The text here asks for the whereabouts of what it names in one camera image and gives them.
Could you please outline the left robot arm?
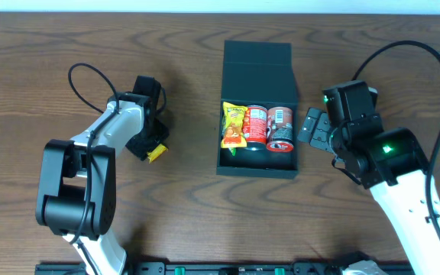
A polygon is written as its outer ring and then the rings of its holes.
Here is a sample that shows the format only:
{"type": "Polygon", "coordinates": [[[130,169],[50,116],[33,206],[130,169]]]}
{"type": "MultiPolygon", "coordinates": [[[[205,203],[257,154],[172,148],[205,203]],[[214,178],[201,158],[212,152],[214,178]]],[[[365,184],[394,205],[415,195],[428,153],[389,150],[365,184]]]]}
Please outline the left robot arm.
{"type": "Polygon", "coordinates": [[[87,274],[122,274],[127,253],[112,230],[116,160],[128,149],[151,160],[168,133],[157,120],[164,94],[119,92],[81,134],[44,147],[35,218],[79,253],[87,274]]]}

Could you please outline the red Pringles can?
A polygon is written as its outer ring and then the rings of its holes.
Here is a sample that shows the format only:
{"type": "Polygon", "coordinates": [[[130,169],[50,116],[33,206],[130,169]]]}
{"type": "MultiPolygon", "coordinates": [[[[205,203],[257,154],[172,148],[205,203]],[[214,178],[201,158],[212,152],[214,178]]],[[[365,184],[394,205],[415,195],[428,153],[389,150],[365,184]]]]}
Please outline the red Pringles can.
{"type": "Polygon", "coordinates": [[[273,107],[267,111],[266,147],[277,153],[293,150],[293,111],[290,108],[273,107]]]}
{"type": "Polygon", "coordinates": [[[267,109],[260,105],[249,105],[242,131],[247,141],[246,150],[264,150],[267,143],[267,109]]]}

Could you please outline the orange yellow snack bag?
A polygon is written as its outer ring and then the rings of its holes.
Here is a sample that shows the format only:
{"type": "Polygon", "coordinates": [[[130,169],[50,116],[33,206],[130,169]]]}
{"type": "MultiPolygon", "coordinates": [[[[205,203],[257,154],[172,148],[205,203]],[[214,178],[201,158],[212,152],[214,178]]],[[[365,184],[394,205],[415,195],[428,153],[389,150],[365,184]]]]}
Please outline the orange yellow snack bag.
{"type": "Polygon", "coordinates": [[[247,141],[242,131],[247,106],[234,105],[223,102],[225,131],[221,141],[221,148],[246,147],[247,141]]]}

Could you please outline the small yellow snack packet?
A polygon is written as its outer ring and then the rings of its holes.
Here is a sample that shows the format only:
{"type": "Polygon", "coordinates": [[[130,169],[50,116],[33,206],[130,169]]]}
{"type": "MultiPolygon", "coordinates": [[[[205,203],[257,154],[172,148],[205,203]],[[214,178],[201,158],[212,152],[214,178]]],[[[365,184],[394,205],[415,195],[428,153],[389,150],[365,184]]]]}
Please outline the small yellow snack packet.
{"type": "Polygon", "coordinates": [[[147,159],[149,163],[153,163],[163,153],[167,152],[168,148],[163,144],[158,144],[152,151],[147,152],[147,159]]]}

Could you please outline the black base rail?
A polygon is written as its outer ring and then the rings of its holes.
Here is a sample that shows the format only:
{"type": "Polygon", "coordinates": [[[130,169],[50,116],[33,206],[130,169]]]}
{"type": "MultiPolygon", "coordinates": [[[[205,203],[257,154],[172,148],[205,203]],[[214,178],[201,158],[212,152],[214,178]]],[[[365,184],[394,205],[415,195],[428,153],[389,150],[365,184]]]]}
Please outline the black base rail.
{"type": "Polygon", "coordinates": [[[205,264],[141,261],[126,264],[123,274],[134,275],[325,275],[325,274],[412,274],[409,264],[380,264],[356,253],[334,263],[302,260],[291,264],[205,264]]]}

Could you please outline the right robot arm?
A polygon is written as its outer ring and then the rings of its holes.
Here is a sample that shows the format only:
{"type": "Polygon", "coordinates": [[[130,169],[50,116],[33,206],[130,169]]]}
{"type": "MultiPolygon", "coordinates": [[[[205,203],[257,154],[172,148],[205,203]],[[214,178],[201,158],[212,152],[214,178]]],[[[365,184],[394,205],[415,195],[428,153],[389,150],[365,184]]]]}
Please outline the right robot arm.
{"type": "Polygon", "coordinates": [[[310,108],[299,140],[334,154],[390,220],[416,274],[440,274],[440,198],[416,136],[383,129],[371,108],[354,114],[310,108]]]}

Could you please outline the dark green box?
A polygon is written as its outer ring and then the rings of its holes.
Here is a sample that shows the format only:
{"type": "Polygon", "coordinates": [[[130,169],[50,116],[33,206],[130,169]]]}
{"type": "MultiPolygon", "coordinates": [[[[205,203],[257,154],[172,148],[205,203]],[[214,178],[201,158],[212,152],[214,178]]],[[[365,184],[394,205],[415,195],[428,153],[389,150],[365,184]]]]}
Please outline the dark green box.
{"type": "MultiPolygon", "coordinates": [[[[297,128],[299,91],[288,43],[227,40],[224,45],[220,102],[236,105],[287,107],[297,128]]],[[[217,146],[216,173],[223,176],[292,180],[299,172],[298,153],[237,149],[233,155],[217,146]]]]}

